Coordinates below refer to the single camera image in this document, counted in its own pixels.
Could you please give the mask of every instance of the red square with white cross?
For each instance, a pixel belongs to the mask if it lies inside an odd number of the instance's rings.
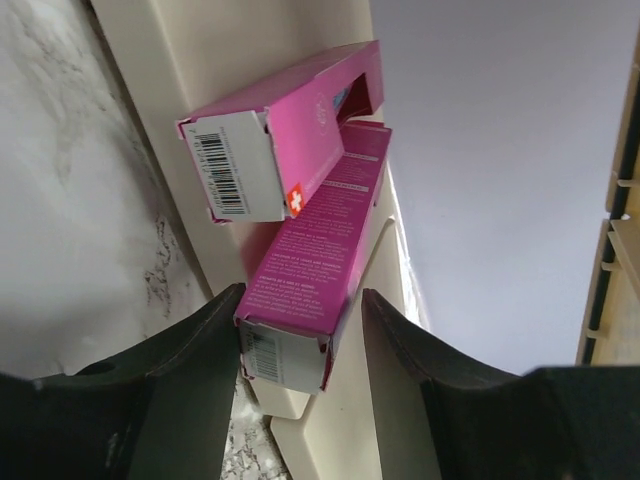
[[[304,208],[304,198],[302,197],[302,187],[298,183],[293,189],[287,193],[287,206],[291,211],[291,215],[296,217]]]

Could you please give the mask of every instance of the pink box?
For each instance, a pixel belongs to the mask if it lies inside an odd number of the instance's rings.
[[[327,50],[178,122],[215,221],[295,217],[383,100],[377,41]]]
[[[304,211],[285,220],[236,311],[244,374],[311,394],[326,387],[367,262],[391,138],[373,122],[341,133],[344,156]]]

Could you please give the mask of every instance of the cardboard box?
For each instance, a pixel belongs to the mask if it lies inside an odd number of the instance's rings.
[[[297,216],[344,148],[340,126],[383,100],[377,41],[345,45],[178,122],[214,221]]]
[[[324,390],[366,265],[367,223],[391,130],[342,128],[345,154],[296,219],[287,219],[236,311],[244,374]]]

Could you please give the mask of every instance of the marble surface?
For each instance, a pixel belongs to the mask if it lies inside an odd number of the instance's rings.
[[[73,374],[207,298],[88,2],[0,0],[0,370]],[[238,380],[222,478],[287,478]]]

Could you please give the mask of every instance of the black strip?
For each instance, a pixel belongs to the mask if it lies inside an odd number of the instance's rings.
[[[636,95],[633,99],[633,106],[631,107],[631,116],[629,118],[629,128],[627,129],[627,136],[624,142],[624,150],[622,152],[622,161],[620,162],[620,169],[618,171],[619,180],[631,180],[633,178],[633,172],[636,167],[636,159],[638,158],[638,152],[640,151],[640,78],[636,85]],[[627,201],[629,200],[629,188],[620,187],[616,185],[616,193],[613,197],[613,205],[611,206],[611,214],[609,220],[619,220],[627,209]],[[612,231],[611,224],[609,224],[609,231]],[[616,254],[613,250],[611,242],[607,238],[604,251],[602,252],[602,261],[612,263],[615,260]],[[602,319],[602,311],[604,309],[604,303],[607,298],[607,290],[609,288],[609,281],[611,279],[611,272],[600,270],[600,274],[597,279],[596,291],[593,298],[593,307],[591,309],[591,315],[589,317],[589,329],[598,330],[600,328],[600,320]],[[582,363],[590,364],[593,358],[593,352],[595,350],[595,339],[588,338],[586,341],[584,353],[582,355]]]

